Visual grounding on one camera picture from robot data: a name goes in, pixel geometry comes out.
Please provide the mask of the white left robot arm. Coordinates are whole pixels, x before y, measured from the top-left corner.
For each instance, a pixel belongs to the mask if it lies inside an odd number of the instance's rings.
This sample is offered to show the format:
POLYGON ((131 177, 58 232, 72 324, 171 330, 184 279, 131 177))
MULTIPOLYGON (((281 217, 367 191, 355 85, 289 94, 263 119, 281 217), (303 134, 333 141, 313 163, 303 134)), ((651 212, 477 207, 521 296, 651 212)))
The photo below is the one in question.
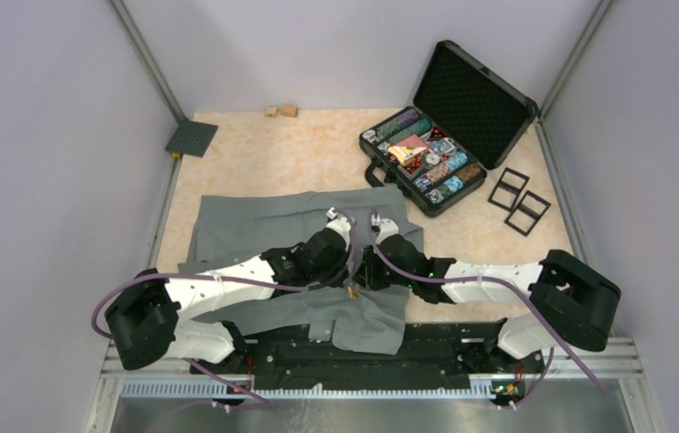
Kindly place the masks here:
POLYGON ((353 259, 355 223, 335 207, 306 242, 271 248, 240 263, 201 273, 140 272, 101 301, 91 327, 113 341, 126 371, 165 358, 215 364, 225 373, 242 368, 246 350, 235 342, 230 320, 198 322, 202 314, 234 304, 271 299, 340 283, 353 259))

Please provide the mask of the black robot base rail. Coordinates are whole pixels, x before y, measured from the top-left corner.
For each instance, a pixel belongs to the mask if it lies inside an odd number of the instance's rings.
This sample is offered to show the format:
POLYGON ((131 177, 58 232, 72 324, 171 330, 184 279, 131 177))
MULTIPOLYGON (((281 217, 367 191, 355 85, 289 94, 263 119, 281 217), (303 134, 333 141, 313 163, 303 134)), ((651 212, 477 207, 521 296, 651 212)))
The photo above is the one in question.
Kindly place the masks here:
POLYGON ((521 361, 495 361, 482 324, 414 324, 395 355, 361 354, 307 340, 307 327, 259 334, 220 364, 168 358, 127 371, 110 346, 101 372, 135 397, 240 400, 243 390, 269 400, 476 399, 518 401, 539 378, 581 380, 587 375, 562 348, 521 361))

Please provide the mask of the gold brooch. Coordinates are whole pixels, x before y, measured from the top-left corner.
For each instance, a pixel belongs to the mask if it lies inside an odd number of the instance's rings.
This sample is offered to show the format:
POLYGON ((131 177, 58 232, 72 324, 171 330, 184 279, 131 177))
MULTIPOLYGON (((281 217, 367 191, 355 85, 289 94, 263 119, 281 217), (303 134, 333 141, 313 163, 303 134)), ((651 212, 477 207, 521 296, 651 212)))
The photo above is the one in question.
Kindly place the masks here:
POLYGON ((358 292, 357 292, 357 290, 354 286, 348 285, 348 286, 345 287, 345 289, 346 289, 346 293, 347 293, 347 296, 348 296, 349 299, 351 299, 351 300, 358 299, 359 295, 358 295, 358 292))

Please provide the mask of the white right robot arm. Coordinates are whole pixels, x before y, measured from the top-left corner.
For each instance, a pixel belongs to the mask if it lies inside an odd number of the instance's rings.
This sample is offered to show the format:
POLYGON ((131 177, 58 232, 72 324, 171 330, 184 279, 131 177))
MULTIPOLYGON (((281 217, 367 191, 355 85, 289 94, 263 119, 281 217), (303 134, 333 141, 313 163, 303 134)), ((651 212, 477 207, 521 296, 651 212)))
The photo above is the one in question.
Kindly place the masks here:
POLYGON ((523 305, 528 313, 500 323, 485 347, 488 365, 508 372, 522 358, 559 346, 601 352, 609 341, 622 291, 570 253, 552 249, 539 262, 475 264, 428 257, 399 233, 398 225, 372 210, 368 289, 405 287, 425 302, 491 302, 523 305))

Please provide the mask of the grey button shirt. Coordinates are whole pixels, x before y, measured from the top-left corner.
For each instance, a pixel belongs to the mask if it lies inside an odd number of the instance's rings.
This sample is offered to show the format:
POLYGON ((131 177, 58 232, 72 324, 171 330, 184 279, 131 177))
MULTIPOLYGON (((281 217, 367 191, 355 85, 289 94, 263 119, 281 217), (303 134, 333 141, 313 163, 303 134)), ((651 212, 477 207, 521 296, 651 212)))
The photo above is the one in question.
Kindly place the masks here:
MULTIPOLYGON (((204 196, 194 225, 188 259, 179 264, 183 273, 196 273, 237 264, 274 247, 306 241, 326 225, 326 211, 337 207, 358 223, 355 260, 369 245, 369 213, 396 222, 399 232, 417 248, 424 245, 424 230, 408 221, 405 200, 392 187, 335 192, 304 192, 271 198, 204 196)), ((359 353, 394 355, 405 331, 405 306, 409 290, 361 290, 351 300, 340 288, 307 293, 282 292, 270 300, 253 300, 201 314, 201 323, 229 320, 245 336, 307 325, 313 340, 359 353)))

